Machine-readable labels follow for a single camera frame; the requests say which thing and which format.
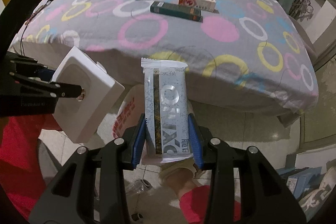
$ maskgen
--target white snack wrapper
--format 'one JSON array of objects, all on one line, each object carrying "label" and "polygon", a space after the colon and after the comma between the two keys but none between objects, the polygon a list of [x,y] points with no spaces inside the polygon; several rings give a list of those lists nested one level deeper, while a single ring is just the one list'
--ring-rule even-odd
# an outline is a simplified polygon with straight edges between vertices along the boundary
[{"label": "white snack wrapper", "polygon": [[152,164],[192,157],[189,144],[187,64],[173,60],[141,59],[145,74],[147,157]]}]

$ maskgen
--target white label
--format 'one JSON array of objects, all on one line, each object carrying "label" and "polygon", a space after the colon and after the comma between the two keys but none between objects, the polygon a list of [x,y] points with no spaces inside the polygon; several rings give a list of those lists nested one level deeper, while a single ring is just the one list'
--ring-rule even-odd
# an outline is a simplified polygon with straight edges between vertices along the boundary
[{"label": "white label", "polygon": [[292,194],[294,193],[296,183],[297,183],[297,179],[295,179],[295,178],[288,178],[287,179],[287,187],[292,192]]}]

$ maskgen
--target red pants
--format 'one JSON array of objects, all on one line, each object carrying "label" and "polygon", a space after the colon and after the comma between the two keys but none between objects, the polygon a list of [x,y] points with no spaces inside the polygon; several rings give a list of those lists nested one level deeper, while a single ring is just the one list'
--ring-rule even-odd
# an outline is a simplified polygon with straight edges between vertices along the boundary
[{"label": "red pants", "polygon": [[[205,185],[184,194],[180,200],[180,208],[190,224],[202,224],[208,206],[210,186]],[[240,220],[241,204],[235,201],[234,221]]]}]

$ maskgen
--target bedsheet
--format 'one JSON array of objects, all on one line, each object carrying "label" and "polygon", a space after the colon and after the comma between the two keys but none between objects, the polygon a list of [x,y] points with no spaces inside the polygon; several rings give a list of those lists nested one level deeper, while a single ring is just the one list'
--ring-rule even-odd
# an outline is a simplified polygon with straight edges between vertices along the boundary
[{"label": "bedsheet", "polygon": [[276,0],[216,0],[201,22],[153,14],[153,1],[55,0],[28,25],[25,54],[55,68],[77,46],[122,84],[143,83],[141,57],[180,60],[191,100],[271,115],[316,104],[310,59]]}]

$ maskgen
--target open white box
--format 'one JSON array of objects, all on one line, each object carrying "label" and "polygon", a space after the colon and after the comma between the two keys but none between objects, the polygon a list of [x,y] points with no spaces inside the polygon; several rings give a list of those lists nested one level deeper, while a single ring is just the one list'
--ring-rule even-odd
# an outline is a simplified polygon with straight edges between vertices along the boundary
[{"label": "open white box", "polygon": [[100,63],[94,63],[76,47],[63,59],[52,81],[80,85],[85,90],[83,101],[59,98],[53,114],[73,143],[89,141],[125,89]]}]

